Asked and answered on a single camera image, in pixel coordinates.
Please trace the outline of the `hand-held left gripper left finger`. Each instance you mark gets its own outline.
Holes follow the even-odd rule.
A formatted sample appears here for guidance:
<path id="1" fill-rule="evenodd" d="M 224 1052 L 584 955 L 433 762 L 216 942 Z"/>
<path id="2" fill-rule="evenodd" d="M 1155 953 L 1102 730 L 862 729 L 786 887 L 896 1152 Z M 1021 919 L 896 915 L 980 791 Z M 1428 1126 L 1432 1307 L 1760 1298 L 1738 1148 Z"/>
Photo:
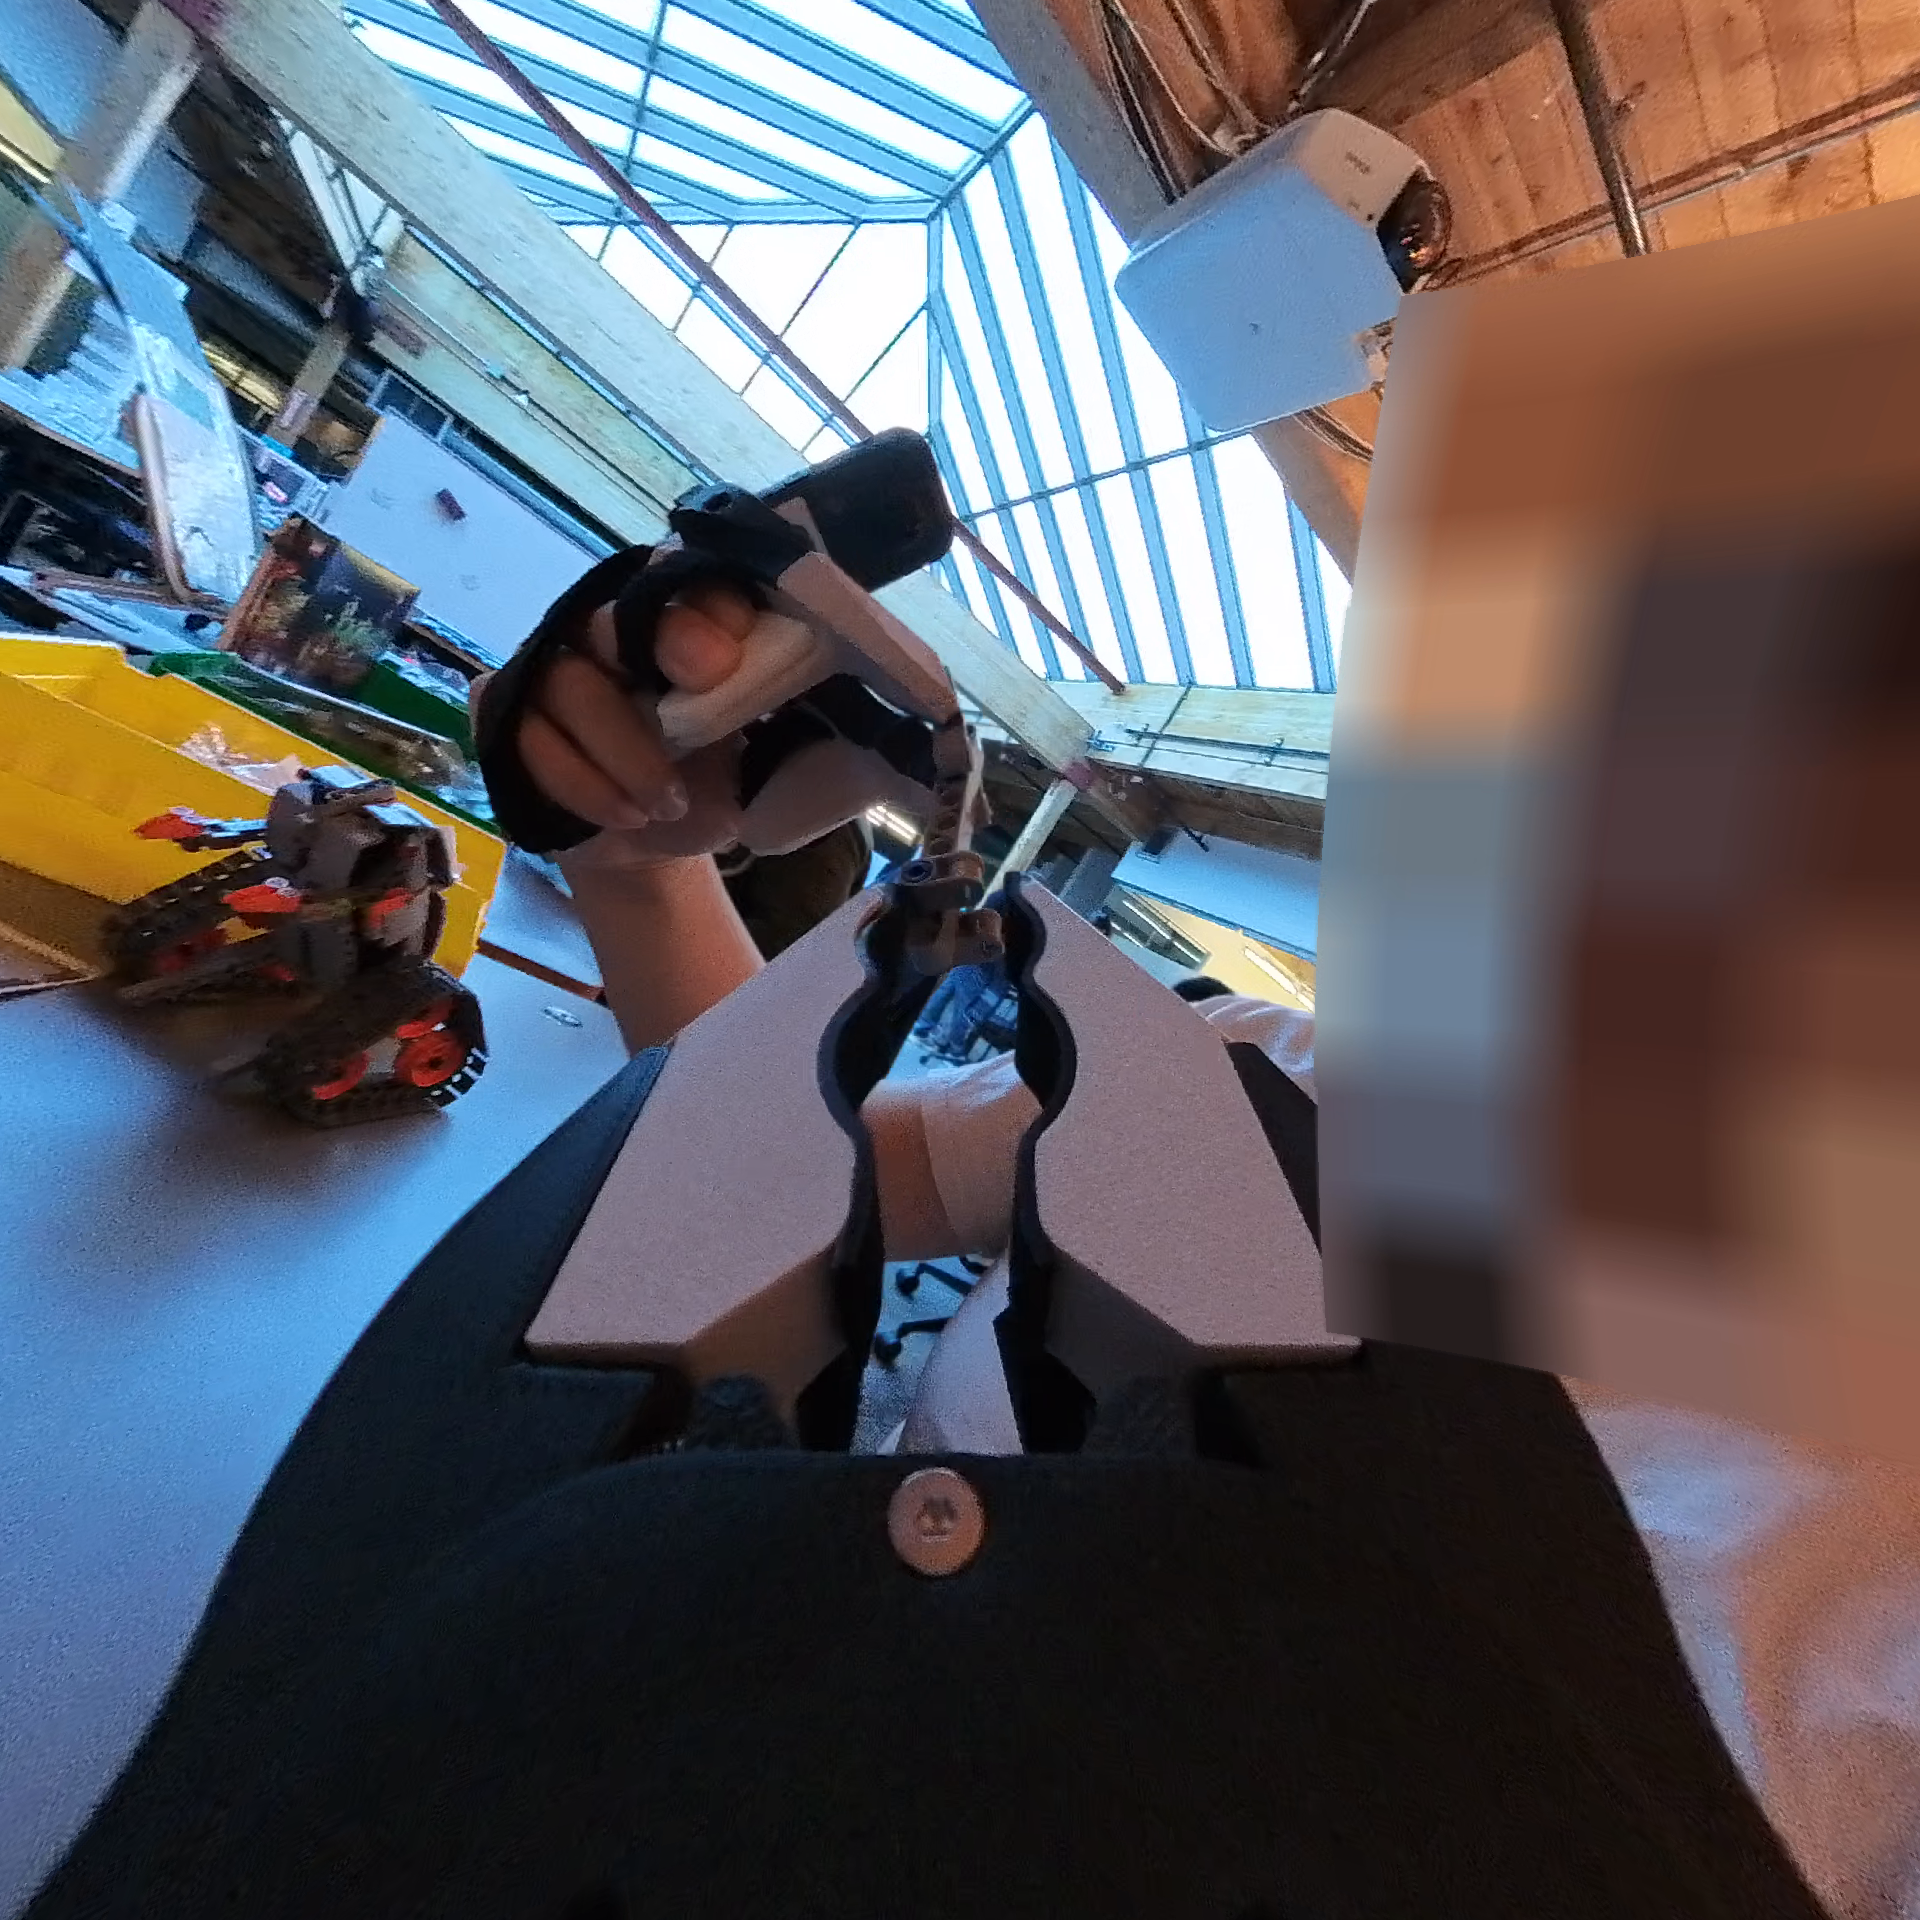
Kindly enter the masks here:
<path id="1" fill-rule="evenodd" d="M 864 887 L 682 1028 L 529 1330 L 548 1366 L 658 1372 L 694 1393 L 753 1378 L 795 1439 L 846 1452 L 876 1333 L 876 1268 L 840 1246 L 854 1143 L 829 1024 L 868 987 Z"/>

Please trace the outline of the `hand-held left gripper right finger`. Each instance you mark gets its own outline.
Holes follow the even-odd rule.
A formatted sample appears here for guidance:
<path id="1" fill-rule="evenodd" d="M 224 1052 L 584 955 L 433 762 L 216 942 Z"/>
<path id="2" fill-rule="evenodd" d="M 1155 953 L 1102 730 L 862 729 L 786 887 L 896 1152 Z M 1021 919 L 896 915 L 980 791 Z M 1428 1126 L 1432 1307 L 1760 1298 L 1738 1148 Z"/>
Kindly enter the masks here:
<path id="1" fill-rule="evenodd" d="M 1347 1366 L 1325 1327 L 1309 1096 L 1028 878 L 1002 891 L 1016 1152 L 1002 1373 L 1024 1452 L 1076 1452 L 1147 1382 Z"/>

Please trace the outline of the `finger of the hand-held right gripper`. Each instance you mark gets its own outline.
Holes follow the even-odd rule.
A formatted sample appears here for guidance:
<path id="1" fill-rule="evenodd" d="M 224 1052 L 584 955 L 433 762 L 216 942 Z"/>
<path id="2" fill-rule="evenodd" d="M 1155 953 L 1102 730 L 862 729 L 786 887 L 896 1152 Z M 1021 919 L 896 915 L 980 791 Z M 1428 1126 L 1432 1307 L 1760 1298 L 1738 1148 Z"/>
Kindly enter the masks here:
<path id="1" fill-rule="evenodd" d="M 852 739 L 815 710 L 778 710 L 739 744 L 739 847 L 782 855 L 870 805 L 923 826 L 930 780 L 930 729 L 921 717 L 894 714 L 870 739 Z"/>
<path id="2" fill-rule="evenodd" d="M 780 611 L 814 638 L 803 687 L 852 678 L 932 729 L 956 724 L 958 703 L 942 658 L 826 550 L 780 571 Z"/>

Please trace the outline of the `grey beam assembly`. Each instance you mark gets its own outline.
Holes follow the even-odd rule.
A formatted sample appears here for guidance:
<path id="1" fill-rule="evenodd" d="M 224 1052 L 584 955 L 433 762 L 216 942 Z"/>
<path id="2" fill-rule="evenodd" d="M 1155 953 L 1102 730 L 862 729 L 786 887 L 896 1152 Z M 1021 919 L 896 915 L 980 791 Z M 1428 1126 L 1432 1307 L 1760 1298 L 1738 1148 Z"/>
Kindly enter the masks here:
<path id="1" fill-rule="evenodd" d="M 862 962 L 894 993 L 1002 953 L 1000 918 L 986 906 L 986 862 L 977 851 L 990 821 L 980 740 L 958 710 L 921 730 L 923 754 L 908 772 L 916 851 L 858 930 Z"/>

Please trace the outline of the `person's right forearm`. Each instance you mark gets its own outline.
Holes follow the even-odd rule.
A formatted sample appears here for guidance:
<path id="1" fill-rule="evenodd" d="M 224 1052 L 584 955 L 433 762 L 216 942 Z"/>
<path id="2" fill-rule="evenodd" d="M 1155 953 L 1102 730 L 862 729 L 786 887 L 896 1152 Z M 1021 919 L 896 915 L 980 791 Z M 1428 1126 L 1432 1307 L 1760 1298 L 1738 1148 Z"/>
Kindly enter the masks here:
<path id="1" fill-rule="evenodd" d="M 766 962 L 712 851 L 656 855 L 601 831 L 559 867 L 634 1055 L 673 1042 Z"/>

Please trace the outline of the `person's right hand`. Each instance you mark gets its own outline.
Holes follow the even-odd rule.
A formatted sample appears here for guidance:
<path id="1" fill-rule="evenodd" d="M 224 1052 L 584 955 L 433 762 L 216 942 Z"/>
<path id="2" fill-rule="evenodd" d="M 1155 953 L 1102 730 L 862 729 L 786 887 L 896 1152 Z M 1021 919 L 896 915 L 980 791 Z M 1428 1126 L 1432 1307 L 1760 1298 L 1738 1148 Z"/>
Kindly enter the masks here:
<path id="1" fill-rule="evenodd" d="M 656 691 L 621 661 L 610 604 L 534 672 L 517 746 L 542 800 L 593 826 L 560 867 L 625 874 L 735 847 L 739 740 L 668 758 L 656 709 Z"/>

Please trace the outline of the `glass skylight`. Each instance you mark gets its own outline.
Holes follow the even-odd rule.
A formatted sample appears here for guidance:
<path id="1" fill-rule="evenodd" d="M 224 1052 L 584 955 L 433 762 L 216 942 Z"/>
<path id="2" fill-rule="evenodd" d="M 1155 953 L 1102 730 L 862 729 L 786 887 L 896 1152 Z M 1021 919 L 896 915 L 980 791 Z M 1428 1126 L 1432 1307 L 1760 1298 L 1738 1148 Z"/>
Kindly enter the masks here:
<path id="1" fill-rule="evenodd" d="M 967 4 L 460 4 L 1128 683 L 1334 689 L 1347 584 L 1116 306 L 1112 218 Z"/>

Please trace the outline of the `whiteboard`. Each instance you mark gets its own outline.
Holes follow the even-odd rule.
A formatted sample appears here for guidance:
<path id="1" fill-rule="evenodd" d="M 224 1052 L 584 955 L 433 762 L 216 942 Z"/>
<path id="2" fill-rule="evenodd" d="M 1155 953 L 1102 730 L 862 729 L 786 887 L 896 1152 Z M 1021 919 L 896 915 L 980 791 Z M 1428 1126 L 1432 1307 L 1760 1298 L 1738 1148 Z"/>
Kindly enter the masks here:
<path id="1" fill-rule="evenodd" d="M 507 658 L 593 566 L 554 522 L 402 417 L 379 417 L 321 524 L 418 589 L 418 614 Z"/>

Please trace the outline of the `green storage bin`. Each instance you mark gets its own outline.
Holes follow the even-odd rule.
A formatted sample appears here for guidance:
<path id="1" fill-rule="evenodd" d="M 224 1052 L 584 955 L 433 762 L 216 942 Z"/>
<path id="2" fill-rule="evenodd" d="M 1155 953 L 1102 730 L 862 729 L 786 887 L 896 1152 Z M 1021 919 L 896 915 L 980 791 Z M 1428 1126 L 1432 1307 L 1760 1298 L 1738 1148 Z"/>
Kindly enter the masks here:
<path id="1" fill-rule="evenodd" d="M 422 687 L 407 678 L 390 658 L 379 658 L 373 672 L 347 689 L 306 687 L 299 678 L 276 676 L 252 658 L 228 648 L 182 645 L 158 648 L 141 658 L 141 669 L 156 678 L 182 678 L 228 700 L 239 709 L 252 709 L 262 717 L 302 730 L 302 721 L 373 714 L 402 730 L 426 730 L 449 740 L 463 754 L 472 752 L 472 729 L 466 717 L 466 700 L 446 695 L 440 687 Z"/>

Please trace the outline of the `dark tracked robot model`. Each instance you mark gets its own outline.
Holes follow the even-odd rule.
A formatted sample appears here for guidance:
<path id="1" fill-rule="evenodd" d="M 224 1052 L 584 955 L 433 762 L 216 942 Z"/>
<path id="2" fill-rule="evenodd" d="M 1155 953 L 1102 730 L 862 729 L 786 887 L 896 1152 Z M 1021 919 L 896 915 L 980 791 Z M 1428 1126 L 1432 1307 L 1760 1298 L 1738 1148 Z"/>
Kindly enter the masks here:
<path id="1" fill-rule="evenodd" d="M 455 841 L 388 780 L 299 767 L 259 819 L 170 805 L 135 831 L 213 862 L 111 906 L 116 995 L 291 1004 L 228 1078 L 306 1126 L 433 1112 L 481 1081 L 483 1004 L 437 962 Z"/>

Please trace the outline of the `dark printed toy box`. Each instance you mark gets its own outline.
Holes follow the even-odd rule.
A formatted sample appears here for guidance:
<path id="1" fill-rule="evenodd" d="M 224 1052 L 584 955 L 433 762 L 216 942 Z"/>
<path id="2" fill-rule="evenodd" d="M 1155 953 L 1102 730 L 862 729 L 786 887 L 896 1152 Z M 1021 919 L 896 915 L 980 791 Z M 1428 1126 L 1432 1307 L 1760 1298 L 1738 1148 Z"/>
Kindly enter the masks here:
<path id="1" fill-rule="evenodd" d="M 418 589 L 306 517 L 286 517 L 232 604 L 219 648 L 321 691 L 355 695 L 395 645 Z"/>

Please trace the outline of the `person's white shirt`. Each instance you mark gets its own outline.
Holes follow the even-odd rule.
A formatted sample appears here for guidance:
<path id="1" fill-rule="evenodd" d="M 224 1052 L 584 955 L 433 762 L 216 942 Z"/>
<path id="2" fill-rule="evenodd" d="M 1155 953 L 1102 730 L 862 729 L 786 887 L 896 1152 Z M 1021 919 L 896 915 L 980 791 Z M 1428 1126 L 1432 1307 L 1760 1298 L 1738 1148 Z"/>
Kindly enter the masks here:
<path id="1" fill-rule="evenodd" d="M 1002 1258 L 1013 1058 L 864 1104 L 890 1258 Z M 1703 1705 L 1832 1918 L 1916 1918 L 1916 1470 L 1569 1382 Z"/>

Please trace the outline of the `yellow bin with plastic bags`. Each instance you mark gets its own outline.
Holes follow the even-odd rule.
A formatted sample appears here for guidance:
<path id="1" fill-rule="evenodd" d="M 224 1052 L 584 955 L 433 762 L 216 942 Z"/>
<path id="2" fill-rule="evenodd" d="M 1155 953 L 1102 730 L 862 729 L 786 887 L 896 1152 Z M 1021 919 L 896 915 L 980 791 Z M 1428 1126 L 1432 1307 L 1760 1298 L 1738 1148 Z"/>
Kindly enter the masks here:
<path id="1" fill-rule="evenodd" d="M 4 862 L 124 904 L 216 851 L 141 836 L 188 805 L 262 819 L 281 780 L 338 754 L 193 678 L 150 676 L 106 641 L 4 638 Z"/>

